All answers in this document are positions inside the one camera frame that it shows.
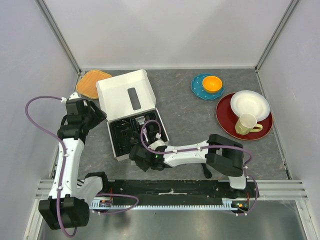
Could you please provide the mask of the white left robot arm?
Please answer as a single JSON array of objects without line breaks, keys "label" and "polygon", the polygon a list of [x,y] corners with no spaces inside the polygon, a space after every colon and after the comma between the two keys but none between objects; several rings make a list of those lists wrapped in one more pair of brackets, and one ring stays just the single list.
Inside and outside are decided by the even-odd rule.
[{"label": "white left robot arm", "polygon": [[99,125],[106,114],[93,101],[76,92],[65,101],[66,115],[57,137],[59,153],[53,185],[48,198],[39,202],[38,210],[52,230],[85,227],[89,222],[90,206],[96,195],[110,191],[104,172],[89,173],[78,186],[78,171],[86,137]]}]

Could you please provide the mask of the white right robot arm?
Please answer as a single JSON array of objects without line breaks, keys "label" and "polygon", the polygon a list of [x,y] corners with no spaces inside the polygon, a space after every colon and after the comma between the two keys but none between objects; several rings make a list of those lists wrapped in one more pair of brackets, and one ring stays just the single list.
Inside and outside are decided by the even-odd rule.
[{"label": "white right robot arm", "polygon": [[244,173],[243,145],[218,134],[211,134],[208,140],[200,143],[172,146],[162,139],[146,146],[145,143],[135,145],[129,159],[144,172],[148,169],[162,171],[187,164],[201,164],[204,174],[210,177],[207,166],[212,167],[229,179],[229,191],[235,197],[247,191],[247,180]]}]

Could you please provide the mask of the white clipper kit box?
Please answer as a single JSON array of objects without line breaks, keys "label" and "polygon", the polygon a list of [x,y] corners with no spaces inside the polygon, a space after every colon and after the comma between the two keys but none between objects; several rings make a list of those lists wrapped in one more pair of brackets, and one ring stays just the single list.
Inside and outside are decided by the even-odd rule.
[{"label": "white clipper kit box", "polygon": [[156,120],[146,126],[146,144],[156,141],[161,131],[161,139],[169,143],[163,125],[156,97],[144,69],[99,80],[96,83],[100,109],[106,113],[107,127],[114,157],[117,161],[127,160],[133,146],[141,143],[135,118],[144,116],[145,122]]}]

